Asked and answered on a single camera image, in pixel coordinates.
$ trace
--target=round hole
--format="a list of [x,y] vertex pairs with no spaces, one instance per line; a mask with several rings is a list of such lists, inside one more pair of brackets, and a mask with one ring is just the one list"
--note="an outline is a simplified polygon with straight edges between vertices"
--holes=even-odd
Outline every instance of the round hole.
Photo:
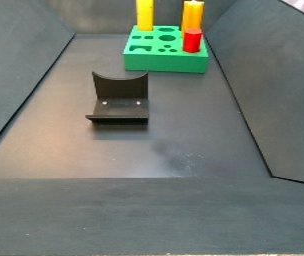
[[165,35],[165,36],[161,36],[159,39],[162,41],[174,41],[174,40],[177,40],[177,37],[171,36],[171,35]]
[[175,29],[174,28],[161,28],[159,31],[173,32],[173,31],[175,31]]

